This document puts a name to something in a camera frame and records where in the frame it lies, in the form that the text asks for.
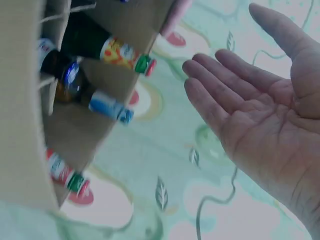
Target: yellow label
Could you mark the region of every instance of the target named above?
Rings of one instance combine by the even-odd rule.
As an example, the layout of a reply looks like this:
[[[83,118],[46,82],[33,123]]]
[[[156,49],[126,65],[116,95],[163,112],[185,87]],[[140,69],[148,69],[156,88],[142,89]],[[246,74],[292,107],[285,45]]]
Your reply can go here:
[[[100,59],[106,63],[125,66],[134,69],[139,54],[128,44],[110,37],[103,45]]]

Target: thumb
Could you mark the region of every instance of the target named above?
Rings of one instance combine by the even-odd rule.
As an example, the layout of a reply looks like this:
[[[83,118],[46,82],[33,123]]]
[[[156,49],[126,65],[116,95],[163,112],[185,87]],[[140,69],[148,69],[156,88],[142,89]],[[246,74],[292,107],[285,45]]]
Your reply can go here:
[[[296,111],[304,118],[320,118],[320,44],[279,12],[254,3],[249,11],[292,60]]]

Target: brown glass bottle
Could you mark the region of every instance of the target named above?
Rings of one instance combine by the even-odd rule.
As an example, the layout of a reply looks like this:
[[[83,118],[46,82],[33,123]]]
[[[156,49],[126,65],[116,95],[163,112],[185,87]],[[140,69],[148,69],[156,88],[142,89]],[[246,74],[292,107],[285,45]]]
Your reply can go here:
[[[78,102],[93,112],[109,116],[125,124],[133,117],[133,112],[115,99],[97,90],[87,79],[85,72],[63,53],[55,49],[46,38],[38,42],[39,69],[58,79],[55,99],[59,102]]]

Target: finger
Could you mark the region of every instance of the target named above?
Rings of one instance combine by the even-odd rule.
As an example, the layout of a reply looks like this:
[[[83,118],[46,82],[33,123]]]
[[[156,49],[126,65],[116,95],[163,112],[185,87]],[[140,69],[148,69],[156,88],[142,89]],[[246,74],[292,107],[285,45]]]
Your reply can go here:
[[[304,33],[293,21],[285,15],[272,9],[251,3],[249,11],[259,24],[284,52],[292,59],[304,49],[314,46],[316,41]]]
[[[271,72],[247,63],[238,55],[226,49],[217,51],[215,57],[223,66],[238,75],[241,79],[252,84],[262,93],[267,93],[274,83],[283,79]]]
[[[213,75],[215,75],[217,79],[236,92],[244,100],[250,100],[261,95],[261,92],[259,92],[249,82],[241,79],[238,75],[234,74],[212,57],[199,53],[194,55],[192,60],[204,66]]]
[[[184,16],[188,8],[192,5],[193,0],[175,0],[169,14],[165,20],[165,23],[160,30],[160,34],[167,37]]]
[[[190,78],[197,79],[229,114],[237,110],[239,105],[244,101],[242,97],[219,81],[200,63],[188,60],[184,62],[182,69]]]
[[[221,129],[229,116],[228,113],[212,98],[197,79],[187,79],[184,88],[192,105],[211,127],[215,135],[220,138]]]

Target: bottle label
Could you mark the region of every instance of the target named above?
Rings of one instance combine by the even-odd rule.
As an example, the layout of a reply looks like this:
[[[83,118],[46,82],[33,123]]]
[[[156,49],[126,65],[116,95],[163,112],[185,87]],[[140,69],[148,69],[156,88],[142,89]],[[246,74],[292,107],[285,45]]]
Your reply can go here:
[[[69,86],[76,79],[77,73],[79,72],[79,64],[74,62],[71,66],[66,70],[64,84]]]
[[[40,71],[42,63],[44,62],[46,56],[55,50],[56,46],[47,38],[40,38],[37,41],[37,53],[38,53],[38,71]]]
[[[63,159],[51,149],[46,150],[47,154],[47,167],[51,177],[59,182],[68,186],[68,183],[74,174],[74,170],[67,166]]]
[[[89,103],[91,111],[104,114],[114,120],[118,120],[124,108],[124,105],[99,90],[93,93]]]
[[[139,56],[133,47],[113,36],[105,41],[100,52],[100,59],[106,63],[125,66],[131,70],[135,69]]]

